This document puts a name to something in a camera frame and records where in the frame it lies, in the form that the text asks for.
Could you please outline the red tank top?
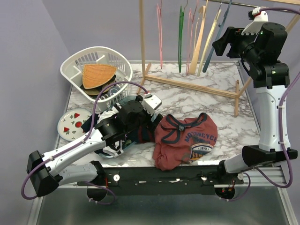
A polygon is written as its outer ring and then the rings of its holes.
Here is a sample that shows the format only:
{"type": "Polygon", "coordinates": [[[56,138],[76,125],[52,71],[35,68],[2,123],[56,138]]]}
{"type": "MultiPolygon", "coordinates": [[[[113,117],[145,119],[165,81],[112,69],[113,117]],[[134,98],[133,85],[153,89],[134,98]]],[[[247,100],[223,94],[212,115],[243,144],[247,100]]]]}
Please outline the red tank top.
{"type": "Polygon", "coordinates": [[[154,165],[166,171],[210,153],[218,139],[218,128],[206,113],[183,120],[168,114],[156,127],[154,136],[154,165]]]}

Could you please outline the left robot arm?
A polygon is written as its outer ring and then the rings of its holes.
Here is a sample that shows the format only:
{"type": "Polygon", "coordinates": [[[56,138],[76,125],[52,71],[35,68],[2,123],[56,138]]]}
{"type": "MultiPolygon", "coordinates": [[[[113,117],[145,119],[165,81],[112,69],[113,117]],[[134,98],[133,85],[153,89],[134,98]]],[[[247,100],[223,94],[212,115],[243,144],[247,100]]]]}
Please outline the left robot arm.
{"type": "Polygon", "coordinates": [[[159,98],[152,96],[144,100],[131,100],[124,105],[116,104],[112,115],[98,121],[95,120],[95,114],[92,114],[86,122],[89,125],[88,131],[79,138],[44,154],[39,151],[30,153],[25,180],[31,181],[37,197],[50,194],[60,185],[77,181],[101,184],[104,174],[98,161],[86,166],[72,167],[71,164],[106,147],[118,152],[128,135],[140,128],[154,131],[162,116],[153,115],[161,104],[159,98]]]}

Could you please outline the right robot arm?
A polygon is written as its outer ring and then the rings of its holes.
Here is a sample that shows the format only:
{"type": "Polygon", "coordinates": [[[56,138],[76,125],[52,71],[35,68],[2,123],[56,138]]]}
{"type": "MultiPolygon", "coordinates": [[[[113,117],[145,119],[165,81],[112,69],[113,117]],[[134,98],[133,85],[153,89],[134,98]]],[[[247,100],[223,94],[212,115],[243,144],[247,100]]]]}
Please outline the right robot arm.
{"type": "Polygon", "coordinates": [[[285,27],[265,22],[254,34],[243,34],[244,29],[228,27],[212,46],[221,56],[227,45],[229,58],[240,58],[249,65],[260,104],[260,139],[257,145],[244,146],[239,155],[223,160],[216,171],[218,182],[225,184],[233,173],[250,170],[255,166],[286,161],[298,157],[291,149],[287,134],[285,92],[291,87],[289,68],[278,60],[287,39],[285,27]]]}

